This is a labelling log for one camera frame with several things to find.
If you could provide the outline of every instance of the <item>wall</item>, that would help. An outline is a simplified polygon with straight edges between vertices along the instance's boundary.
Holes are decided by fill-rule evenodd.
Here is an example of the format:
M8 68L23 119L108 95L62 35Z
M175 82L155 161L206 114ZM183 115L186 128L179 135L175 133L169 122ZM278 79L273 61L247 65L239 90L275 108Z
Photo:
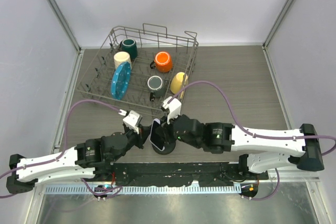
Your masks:
M56 0L78 42L99 47L112 27L198 32L201 43L264 42L285 0Z
M281 93L295 127L308 122L336 136L336 2L296 0L269 47ZM322 149L332 141L321 140ZM336 152L325 156L320 178L336 220Z
M76 53L46 0L0 0L0 10L2 174L11 154L50 153ZM0 222L24 223L31 196L0 199Z

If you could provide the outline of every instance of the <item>dark green mug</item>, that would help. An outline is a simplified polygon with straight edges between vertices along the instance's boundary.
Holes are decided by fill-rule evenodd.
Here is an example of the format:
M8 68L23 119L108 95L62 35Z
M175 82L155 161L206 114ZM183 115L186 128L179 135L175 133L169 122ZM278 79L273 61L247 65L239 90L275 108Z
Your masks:
M121 42L121 50L130 54L131 60L134 60L138 56L136 49L136 41L134 39L124 39Z

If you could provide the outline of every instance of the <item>orange mug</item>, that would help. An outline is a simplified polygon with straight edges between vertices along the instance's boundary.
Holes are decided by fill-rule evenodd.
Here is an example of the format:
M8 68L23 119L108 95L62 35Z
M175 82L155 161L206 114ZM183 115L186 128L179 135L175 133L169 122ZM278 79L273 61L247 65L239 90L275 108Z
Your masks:
M173 68L173 60L169 53L158 52L150 64L151 69L157 68L158 71L166 73Z

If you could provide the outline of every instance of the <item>dish rack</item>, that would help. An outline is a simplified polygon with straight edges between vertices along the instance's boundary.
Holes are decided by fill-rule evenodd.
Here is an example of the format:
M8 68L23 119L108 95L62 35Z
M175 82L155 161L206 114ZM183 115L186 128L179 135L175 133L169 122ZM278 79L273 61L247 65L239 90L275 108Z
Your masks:
M146 29L148 27L160 32ZM197 33L185 33L188 37L170 35L167 27L147 23L142 25L142 29L125 26L113 28L80 79L76 90L84 98L101 100L120 109L135 110L153 118L161 117L163 100L173 95L170 90L173 77L179 72L186 73L188 79L183 80L182 85L185 86L193 72L198 48ZM116 100L111 95L111 80L115 71L113 56L120 51L121 41L127 38L136 41L138 56L132 62L127 92L121 100ZM167 73L150 68L150 63L160 51L167 51L173 60L173 68ZM153 102L150 101L150 91L147 88L147 80L151 76L160 76L167 87L165 96L156 98ZM185 94L182 94L178 99L183 103L184 97Z

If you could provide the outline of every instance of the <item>cup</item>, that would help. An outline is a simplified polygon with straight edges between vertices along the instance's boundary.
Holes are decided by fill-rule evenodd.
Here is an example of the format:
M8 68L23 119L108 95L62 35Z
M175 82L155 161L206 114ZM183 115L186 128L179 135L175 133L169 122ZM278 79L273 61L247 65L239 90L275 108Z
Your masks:
M124 39L121 42L121 50L130 54L131 60L134 60L138 56L138 50L136 49L136 41L134 39Z
M131 68L132 68L131 56L128 52L117 52L113 56L113 58L114 58L115 69L117 69L120 64L122 64L123 62L126 62L126 61L131 65Z
M172 91L173 94L176 94L179 92L181 89L182 85L186 85L188 83L188 75L186 75L184 72L179 72L177 73L171 84L170 84L170 90Z
M150 93L149 100L154 101L155 98L163 97L166 94L166 86L160 76L151 76L147 81Z
M162 73L169 72L173 68L173 60L169 53L158 52L150 64L150 68L156 68Z

